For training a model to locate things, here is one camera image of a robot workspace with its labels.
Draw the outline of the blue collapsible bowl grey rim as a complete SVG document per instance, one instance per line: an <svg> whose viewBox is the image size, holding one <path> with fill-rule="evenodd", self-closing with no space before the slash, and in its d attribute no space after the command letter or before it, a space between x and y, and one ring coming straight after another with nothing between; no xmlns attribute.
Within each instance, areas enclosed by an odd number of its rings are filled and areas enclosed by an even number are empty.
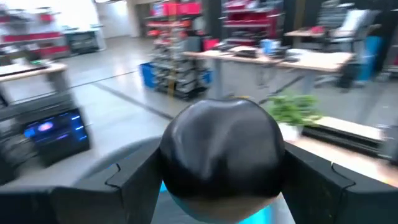
<svg viewBox="0 0 398 224"><path fill-rule="evenodd" d="M88 151L78 155L79 162L76 165L81 168L83 175L90 176L114 163L123 160L138 163L146 159L149 153L153 152L159 145L160 137L153 136L119 147L102 156L95 151ZM292 215L287 208L283 196L270 206L263 208L252 216L237 224L295 224ZM161 185L154 209L154 215L150 224L208 224L189 217L173 201L166 186Z"/></svg>

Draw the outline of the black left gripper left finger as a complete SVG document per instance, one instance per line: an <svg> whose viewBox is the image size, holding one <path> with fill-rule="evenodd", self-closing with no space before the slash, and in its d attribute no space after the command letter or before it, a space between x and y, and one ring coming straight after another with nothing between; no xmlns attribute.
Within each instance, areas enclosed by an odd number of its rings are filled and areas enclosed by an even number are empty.
<svg viewBox="0 0 398 224"><path fill-rule="evenodd" d="M150 224L162 182L159 143L131 143L70 186L0 188L0 224Z"/></svg>

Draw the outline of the grey shelf cart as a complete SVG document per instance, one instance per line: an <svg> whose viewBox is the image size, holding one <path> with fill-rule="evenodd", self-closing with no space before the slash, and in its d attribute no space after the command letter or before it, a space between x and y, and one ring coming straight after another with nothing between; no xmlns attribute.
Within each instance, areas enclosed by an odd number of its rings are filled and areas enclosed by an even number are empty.
<svg viewBox="0 0 398 224"><path fill-rule="evenodd" d="M155 90L192 100L208 89L206 61L187 55L203 50L203 37L184 27L161 27L151 52Z"/></svg>

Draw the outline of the small wooden desk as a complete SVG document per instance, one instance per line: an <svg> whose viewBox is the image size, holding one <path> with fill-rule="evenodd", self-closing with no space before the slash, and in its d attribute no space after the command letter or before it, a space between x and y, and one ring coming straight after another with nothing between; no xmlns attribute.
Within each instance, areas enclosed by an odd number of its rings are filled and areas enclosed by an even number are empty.
<svg viewBox="0 0 398 224"><path fill-rule="evenodd" d="M21 65L12 64L0 67L0 105L8 106L9 102L6 98L5 91L2 89L1 83L12 80L18 80L37 75L45 75L47 81L52 85L56 92L67 91L68 83L64 73L67 65L63 63L47 63L45 65Z"/></svg>

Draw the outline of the black avocado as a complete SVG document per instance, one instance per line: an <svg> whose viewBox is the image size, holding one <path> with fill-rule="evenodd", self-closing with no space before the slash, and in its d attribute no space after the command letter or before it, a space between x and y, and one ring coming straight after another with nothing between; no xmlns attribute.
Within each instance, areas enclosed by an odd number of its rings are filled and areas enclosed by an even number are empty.
<svg viewBox="0 0 398 224"><path fill-rule="evenodd" d="M277 122L244 99L201 100L166 127L160 169L175 202L196 220L236 224L272 203L285 179Z"/></svg>

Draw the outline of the long wooden desk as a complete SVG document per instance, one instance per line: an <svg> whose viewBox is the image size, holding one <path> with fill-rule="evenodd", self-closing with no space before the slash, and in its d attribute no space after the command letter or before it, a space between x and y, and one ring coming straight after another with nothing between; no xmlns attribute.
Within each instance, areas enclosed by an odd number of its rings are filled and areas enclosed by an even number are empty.
<svg viewBox="0 0 398 224"><path fill-rule="evenodd" d="M257 57L247 58L235 56L235 53L241 52L243 50L253 50L255 51ZM221 75L221 62L223 60L255 65L270 65L274 63L283 68L309 70L310 73L314 73L315 71L336 73L354 57L354 53L350 52L308 52L300 55L296 62L286 62L284 60L274 59L263 54L259 48L247 46L233 47L225 52L220 50L207 50L205 52L184 52L183 54L187 57L199 57L212 60L213 98L224 98L228 95L224 90L223 79Z"/></svg>

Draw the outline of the green plant in white pot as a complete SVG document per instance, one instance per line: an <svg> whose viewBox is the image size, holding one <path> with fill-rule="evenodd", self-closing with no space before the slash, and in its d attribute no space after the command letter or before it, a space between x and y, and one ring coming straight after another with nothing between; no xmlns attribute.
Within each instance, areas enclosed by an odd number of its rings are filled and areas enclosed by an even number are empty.
<svg viewBox="0 0 398 224"><path fill-rule="evenodd" d="M276 120L284 141L295 142L304 127L316 125L323 117L316 103L313 95L276 95L265 110Z"/></svg>

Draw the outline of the blue storage bin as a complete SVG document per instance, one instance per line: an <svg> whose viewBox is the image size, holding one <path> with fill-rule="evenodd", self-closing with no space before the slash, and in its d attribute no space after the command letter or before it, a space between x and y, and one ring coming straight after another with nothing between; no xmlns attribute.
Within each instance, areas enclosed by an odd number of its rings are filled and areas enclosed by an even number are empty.
<svg viewBox="0 0 398 224"><path fill-rule="evenodd" d="M139 70L142 76L144 85L148 88L154 89L156 87L155 78L153 73L153 66L150 62L142 63L139 65Z"/></svg>

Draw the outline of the black computer with blue lights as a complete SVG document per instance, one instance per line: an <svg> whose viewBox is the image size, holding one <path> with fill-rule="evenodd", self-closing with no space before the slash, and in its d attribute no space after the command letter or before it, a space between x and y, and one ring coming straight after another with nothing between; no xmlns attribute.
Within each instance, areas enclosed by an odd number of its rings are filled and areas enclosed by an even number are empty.
<svg viewBox="0 0 398 224"><path fill-rule="evenodd" d="M45 166L90 150L90 137L80 110L75 107L63 111L43 112L35 120L22 126L24 136Z"/></svg>

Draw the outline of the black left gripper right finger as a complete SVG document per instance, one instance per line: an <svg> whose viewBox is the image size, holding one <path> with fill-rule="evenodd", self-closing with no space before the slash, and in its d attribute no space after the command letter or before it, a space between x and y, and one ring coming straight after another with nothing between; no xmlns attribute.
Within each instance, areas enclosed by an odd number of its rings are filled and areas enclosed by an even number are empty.
<svg viewBox="0 0 398 224"><path fill-rule="evenodd" d="M398 224L398 188L285 145L282 194L296 224Z"/></svg>

